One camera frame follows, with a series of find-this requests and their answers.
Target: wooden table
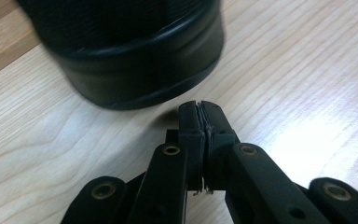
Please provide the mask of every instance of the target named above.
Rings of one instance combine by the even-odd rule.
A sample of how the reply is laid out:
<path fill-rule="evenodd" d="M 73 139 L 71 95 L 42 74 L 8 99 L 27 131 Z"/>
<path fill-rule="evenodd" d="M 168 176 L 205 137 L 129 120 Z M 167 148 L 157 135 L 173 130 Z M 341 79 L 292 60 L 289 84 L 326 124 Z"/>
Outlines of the wooden table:
<path fill-rule="evenodd" d="M 358 189 L 358 1 L 225 0 L 222 12 L 219 64 L 162 105 L 101 109 L 41 46 L 2 70 L 0 223 L 59 223 L 91 179 L 136 177 L 190 100 L 221 105 L 240 140 L 298 184 L 331 176 Z M 189 194 L 186 222 L 232 222 L 224 193 Z"/>

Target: black cylindrical object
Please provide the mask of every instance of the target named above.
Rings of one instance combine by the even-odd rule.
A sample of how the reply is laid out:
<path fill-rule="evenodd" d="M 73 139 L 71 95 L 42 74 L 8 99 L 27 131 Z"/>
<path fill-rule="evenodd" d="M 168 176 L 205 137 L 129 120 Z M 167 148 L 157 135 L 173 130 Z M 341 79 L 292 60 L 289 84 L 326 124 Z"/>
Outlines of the black cylindrical object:
<path fill-rule="evenodd" d="M 162 103 L 216 65 L 220 0 L 18 0 L 87 99 L 111 109 Z"/>

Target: metal screw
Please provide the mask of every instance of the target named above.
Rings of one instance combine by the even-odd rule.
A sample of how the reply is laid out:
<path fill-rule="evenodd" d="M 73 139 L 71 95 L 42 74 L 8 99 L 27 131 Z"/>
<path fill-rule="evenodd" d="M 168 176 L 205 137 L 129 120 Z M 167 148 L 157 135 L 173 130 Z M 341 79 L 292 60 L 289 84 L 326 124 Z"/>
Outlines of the metal screw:
<path fill-rule="evenodd" d="M 351 194 L 347 190 L 336 184 L 325 183 L 323 188 L 324 192 L 334 199 L 340 201 L 349 201 L 351 199 Z"/>
<path fill-rule="evenodd" d="M 116 187 L 112 182 L 103 182 L 92 189 L 91 195 L 94 199 L 103 200 L 112 196 Z"/>
<path fill-rule="evenodd" d="M 165 147 L 164 149 L 162 149 L 162 153 L 164 153 L 167 156 L 174 156 L 174 155 L 178 154 L 179 152 L 180 152 L 179 147 L 168 146 L 168 147 Z"/>
<path fill-rule="evenodd" d="M 254 156 L 257 154 L 257 150 L 253 147 L 241 146 L 240 150 L 248 156 Z"/>

